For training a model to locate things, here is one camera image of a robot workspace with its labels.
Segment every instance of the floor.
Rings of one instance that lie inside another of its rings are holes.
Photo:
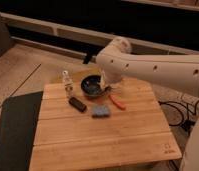
[[[40,49],[17,44],[0,58],[0,112],[2,102],[10,96],[36,92],[43,90],[46,83],[61,75],[63,70],[70,74],[88,70],[96,67],[94,63],[83,65],[81,59],[75,59]],[[158,100],[187,101],[194,103],[197,99],[182,93],[152,85]],[[177,119],[174,111],[163,108],[168,120]],[[187,134],[181,128],[173,128],[178,144],[183,151],[187,142]],[[167,162],[157,163],[153,169],[145,167],[144,170],[169,171],[171,169]],[[133,166],[111,168],[104,170],[132,171]]]

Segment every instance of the cable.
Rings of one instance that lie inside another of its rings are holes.
[[[175,171],[179,171],[179,168],[177,167],[176,163],[173,160],[169,160],[168,163],[169,166],[173,168]]]
[[[180,122],[178,122],[176,124],[169,123],[169,126],[174,126],[174,127],[175,126],[181,126],[184,123],[184,121],[185,121],[184,115],[183,115],[182,111],[178,107],[176,107],[176,106],[174,106],[172,104],[169,104],[169,103],[165,103],[165,102],[160,103],[160,105],[167,105],[167,106],[170,106],[170,107],[176,109],[179,112],[180,116],[181,116]]]
[[[199,104],[199,100],[198,100],[198,101],[195,103],[195,105],[194,105],[194,113],[195,113],[195,116],[197,115],[198,104]]]
[[[178,104],[178,105],[184,107],[184,108],[187,110],[187,106],[185,106],[184,104],[182,104],[182,103],[180,103],[180,102],[175,102],[175,101],[165,101],[165,102],[161,102],[161,101],[159,101],[159,103],[160,103],[160,104],[174,103],[174,104]],[[195,115],[195,110],[194,110],[194,112],[193,112],[193,111],[191,111],[191,110],[188,108],[188,111],[189,111],[191,114]]]

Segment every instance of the wooden table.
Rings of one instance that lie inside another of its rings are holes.
[[[127,109],[107,96],[88,100],[74,83],[75,95],[88,110],[82,114],[66,99],[62,84],[45,86],[30,171],[88,170],[178,159],[181,152],[151,86],[125,78],[113,91]],[[111,116],[91,117],[91,106],[107,104]]]

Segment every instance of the sponge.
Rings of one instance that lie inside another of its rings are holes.
[[[92,117],[108,117],[110,114],[107,105],[97,105],[92,107]]]

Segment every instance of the black bowl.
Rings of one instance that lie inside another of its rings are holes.
[[[100,75],[90,75],[82,80],[81,89],[88,97],[100,97],[106,93],[108,88],[104,90],[100,87]]]

